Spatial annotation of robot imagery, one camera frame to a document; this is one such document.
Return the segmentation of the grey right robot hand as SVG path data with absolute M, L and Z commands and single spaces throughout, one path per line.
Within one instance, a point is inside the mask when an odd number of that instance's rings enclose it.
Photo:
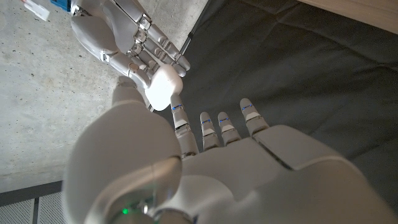
M 138 1 L 76 0 L 70 3 L 70 12 L 79 43 L 142 88 L 150 87 L 161 65 L 170 65 L 180 77 L 190 69 Z

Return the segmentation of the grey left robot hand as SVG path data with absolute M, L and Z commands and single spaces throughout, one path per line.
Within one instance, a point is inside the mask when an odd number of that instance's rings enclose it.
M 62 190 L 68 223 L 397 222 L 354 164 L 288 126 L 183 156 L 128 77 L 75 143 Z

